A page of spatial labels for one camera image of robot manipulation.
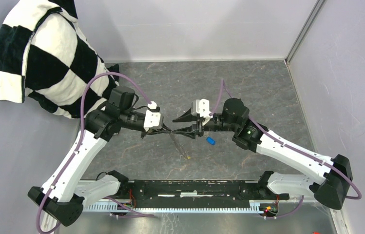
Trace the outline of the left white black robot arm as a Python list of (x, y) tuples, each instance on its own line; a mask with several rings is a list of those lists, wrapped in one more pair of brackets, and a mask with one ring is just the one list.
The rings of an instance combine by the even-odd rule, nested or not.
[(89, 205), (112, 195), (121, 199), (128, 194), (127, 178), (118, 173), (108, 173), (84, 187), (78, 183), (98, 152), (122, 128), (140, 131), (142, 137), (163, 130), (159, 106), (150, 101), (146, 112), (140, 113), (134, 108), (138, 99), (133, 89), (116, 87), (104, 105), (86, 115), (75, 143), (54, 174), (28, 192), (40, 211), (67, 227)]

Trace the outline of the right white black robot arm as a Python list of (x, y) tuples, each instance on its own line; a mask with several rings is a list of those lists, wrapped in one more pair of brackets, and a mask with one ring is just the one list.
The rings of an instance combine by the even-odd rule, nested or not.
[(233, 142), (244, 150), (274, 158), (300, 172), (298, 175), (263, 173), (257, 193), (263, 199), (273, 195), (304, 195), (315, 198), (322, 205), (340, 210), (349, 197), (353, 175), (346, 156), (321, 155), (296, 145), (249, 118), (250, 110), (242, 100), (229, 98), (221, 113), (212, 114), (210, 102), (197, 99), (191, 108), (174, 122), (191, 122), (189, 127), (173, 133), (195, 139), (205, 132), (233, 132)]

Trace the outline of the blue tagged key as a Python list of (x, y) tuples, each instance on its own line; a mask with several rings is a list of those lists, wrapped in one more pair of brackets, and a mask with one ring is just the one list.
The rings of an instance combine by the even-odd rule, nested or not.
[(216, 144), (216, 141), (213, 138), (209, 137), (209, 136), (206, 137), (206, 142), (210, 145), (215, 145)]

